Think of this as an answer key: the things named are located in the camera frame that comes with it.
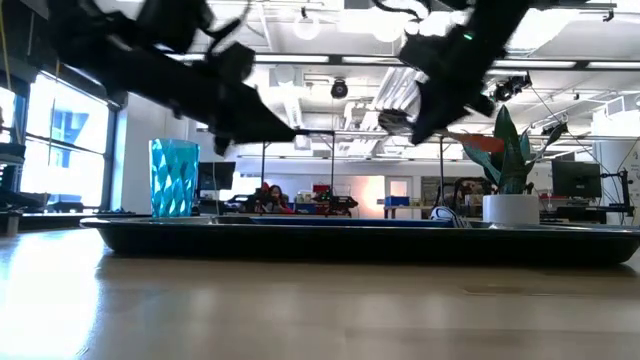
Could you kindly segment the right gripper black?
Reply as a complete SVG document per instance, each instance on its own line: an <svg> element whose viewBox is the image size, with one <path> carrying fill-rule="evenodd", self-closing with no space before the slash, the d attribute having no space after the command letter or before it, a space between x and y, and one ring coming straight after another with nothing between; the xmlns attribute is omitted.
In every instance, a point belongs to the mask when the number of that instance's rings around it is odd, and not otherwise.
<svg viewBox="0 0 640 360"><path fill-rule="evenodd" d="M495 105L482 93L484 77L501 56L501 16L473 14L443 35L413 35L398 59L422 72L417 82L420 106L411 143L418 145L436 131L469 114L489 116Z"/></svg>

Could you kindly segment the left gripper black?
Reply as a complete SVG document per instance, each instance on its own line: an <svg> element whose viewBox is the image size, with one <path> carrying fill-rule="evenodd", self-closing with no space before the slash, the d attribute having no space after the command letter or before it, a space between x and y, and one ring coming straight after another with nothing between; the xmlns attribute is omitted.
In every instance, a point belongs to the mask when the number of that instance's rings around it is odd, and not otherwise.
<svg viewBox="0 0 640 360"><path fill-rule="evenodd" d="M209 126L214 153L231 142L290 142L295 131L275 115L258 92L244 84L255 52L234 42L191 64L150 49L109 48L100 82L107 93L131 92Z"/></svg>

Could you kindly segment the teal faceted plastic cup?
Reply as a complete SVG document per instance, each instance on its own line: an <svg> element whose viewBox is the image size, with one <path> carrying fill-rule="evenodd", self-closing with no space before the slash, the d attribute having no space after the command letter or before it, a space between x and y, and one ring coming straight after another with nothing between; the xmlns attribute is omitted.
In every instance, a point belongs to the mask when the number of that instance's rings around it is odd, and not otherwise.
<svg viewBox="0 0 640 360"><path fill-rule="evenodd" d="M149 142L150 203L154 218L190 217L198 183L200 146L169 138Z"/></svg>

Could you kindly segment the dark green tray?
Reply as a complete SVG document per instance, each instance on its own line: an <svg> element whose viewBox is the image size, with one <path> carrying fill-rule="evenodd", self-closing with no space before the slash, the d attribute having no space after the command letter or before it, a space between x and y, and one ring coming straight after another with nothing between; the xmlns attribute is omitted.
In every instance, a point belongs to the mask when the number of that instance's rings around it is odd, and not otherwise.
<svg viewBox="0 0 640 360"><path fill-rule="evenodd" d="M302 216L86 218L115 254L343 263L601 267L640 250L640 229Z"/></svg>

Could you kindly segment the small black computer monitor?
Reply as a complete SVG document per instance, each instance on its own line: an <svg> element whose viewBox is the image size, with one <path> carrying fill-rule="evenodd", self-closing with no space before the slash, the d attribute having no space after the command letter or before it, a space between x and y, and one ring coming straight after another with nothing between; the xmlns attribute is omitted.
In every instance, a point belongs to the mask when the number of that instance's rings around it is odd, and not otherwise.
<svg viewBox="0 0 640 360"><path fill-rule="evenodd" d="M198 164L199 190L231 190L235 162L200 162Z"/></svg>

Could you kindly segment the person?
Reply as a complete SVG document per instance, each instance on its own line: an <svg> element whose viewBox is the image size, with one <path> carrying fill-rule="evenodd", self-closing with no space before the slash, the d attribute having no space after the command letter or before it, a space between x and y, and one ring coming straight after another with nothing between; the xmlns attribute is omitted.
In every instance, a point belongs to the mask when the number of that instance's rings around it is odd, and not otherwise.
<svg viewBox="0 0 640 360"><path fill-rule="evenodd" d="M281 188L278 185L269 186L262 194L261 209L266 213L293 214L294 211L284 199Z"/></svg>

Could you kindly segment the black ceiling track fixture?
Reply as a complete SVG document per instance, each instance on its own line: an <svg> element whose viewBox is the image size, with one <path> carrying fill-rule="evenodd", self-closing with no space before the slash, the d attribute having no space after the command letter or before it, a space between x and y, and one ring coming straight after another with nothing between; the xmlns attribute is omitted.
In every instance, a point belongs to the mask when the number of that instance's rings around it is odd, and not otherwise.
<svg viewBox="0 0 640 360"><path fill-rule="evenodd" d="M529 74L509 77L505 81L496 83L491 93L491 99L495 102L507 102L531 85L532 81Z"/></svg>

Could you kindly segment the green potted plant leaves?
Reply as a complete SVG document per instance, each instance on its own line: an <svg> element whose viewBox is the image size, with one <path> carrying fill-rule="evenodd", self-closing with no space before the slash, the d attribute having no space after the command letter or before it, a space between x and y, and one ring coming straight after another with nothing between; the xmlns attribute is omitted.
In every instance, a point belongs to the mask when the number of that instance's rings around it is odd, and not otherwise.
<svg viewBox="0 0 640 360"><path fill-rule="evenodd" d="M463 149L467 157L484 169L487 179L497 188L498 194L529 194L527 177L534 165L542 159L546 149L568 132L567 123L560 122L551 129L543 147L533 152L529 133L518 133L506 106L502 106L496 116L492 136L504 141L504 150L489 153L474 148Z"/></svg>

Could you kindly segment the white striped round object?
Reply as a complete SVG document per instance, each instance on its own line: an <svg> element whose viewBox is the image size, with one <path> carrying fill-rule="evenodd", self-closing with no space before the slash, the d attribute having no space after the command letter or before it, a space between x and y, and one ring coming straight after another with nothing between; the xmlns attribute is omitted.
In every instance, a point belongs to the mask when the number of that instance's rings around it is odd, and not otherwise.
<svg viewBox="0 0 640 360"><path fill-rule="evenodd" d="M471 224L465 218L446 206L434 207L430 219L448 222L453 228L471 228Z"/></svg>

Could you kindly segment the red and black machine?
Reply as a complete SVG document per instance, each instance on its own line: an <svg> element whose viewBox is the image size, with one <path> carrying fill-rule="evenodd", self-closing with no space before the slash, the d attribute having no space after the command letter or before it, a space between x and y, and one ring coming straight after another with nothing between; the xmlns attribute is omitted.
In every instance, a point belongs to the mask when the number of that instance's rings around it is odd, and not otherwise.
<svg viewBox="0 0 640 360"><path fill-rule="evenodd" d="M359 203L351 196L335 195L330 185L315 185L313 187L316 213L321 215L344 215L351 217L351 210Z"/></svg>

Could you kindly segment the white round plant pot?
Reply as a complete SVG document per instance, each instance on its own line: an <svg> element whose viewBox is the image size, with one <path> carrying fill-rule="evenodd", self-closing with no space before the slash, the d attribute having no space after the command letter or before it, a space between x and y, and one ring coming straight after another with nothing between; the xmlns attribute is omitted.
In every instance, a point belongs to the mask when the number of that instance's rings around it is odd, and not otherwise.
<svg viewBox="0 0 640 360"><path fill-rule="evenodd" d="M527 194L498 194L483 197L483 221L508 225L537 225L539 198Z"/></svg>

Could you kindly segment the round white ceiling lamp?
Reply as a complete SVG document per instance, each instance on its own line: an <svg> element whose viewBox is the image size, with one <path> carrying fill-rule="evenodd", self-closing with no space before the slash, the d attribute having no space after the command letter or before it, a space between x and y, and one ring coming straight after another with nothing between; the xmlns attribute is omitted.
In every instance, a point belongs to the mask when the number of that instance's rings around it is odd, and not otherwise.
<svg viewBox="0 0 640 360"><path fill-rule="evenodd" d="M319 35L320 30L320 19L306 7L301 7L293 23L294 34L299 39L310 41Z"/></svg>

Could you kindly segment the large black computer monitor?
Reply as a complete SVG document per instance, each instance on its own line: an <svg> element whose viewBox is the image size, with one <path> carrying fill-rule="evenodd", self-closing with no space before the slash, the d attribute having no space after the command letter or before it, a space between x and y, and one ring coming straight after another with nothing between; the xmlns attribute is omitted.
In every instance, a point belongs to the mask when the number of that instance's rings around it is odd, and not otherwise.
<svg viewBox="0 0 640 360"><path fill-rule="evenodd" d="M554 160L551 165L552 192L555 196L599 198L602 196L601 171L596 163Z"/></svg>

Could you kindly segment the large window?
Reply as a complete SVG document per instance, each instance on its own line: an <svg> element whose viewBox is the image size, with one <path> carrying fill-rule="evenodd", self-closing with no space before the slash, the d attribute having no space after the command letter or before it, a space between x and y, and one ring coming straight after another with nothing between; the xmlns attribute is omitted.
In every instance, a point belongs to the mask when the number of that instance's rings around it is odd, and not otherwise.
<svg viewBox="0 0 640 360"><path fill-rule="evenodd" d="M107 103L48 73L0 80L0 143L24 147L24 163L0 170L9 188L49 204L103 203L111 115Z"/></svg>

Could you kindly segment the black background pole frame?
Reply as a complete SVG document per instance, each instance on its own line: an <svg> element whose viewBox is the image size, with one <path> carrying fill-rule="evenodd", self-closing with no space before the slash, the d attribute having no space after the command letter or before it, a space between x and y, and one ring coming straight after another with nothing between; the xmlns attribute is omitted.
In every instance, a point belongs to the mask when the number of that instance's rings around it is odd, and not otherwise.
<svg viewBox="0 0 640 360"><path fill-rule="evenodd" d="M419 198L424 176L438 176L438 159L345 156L327 145L318 156L291 145L263 146L254 159L242 160L241 173L278 185L290 201L309 202L319 192L351 196L366 217L379 216L389 196Z"/></svg>

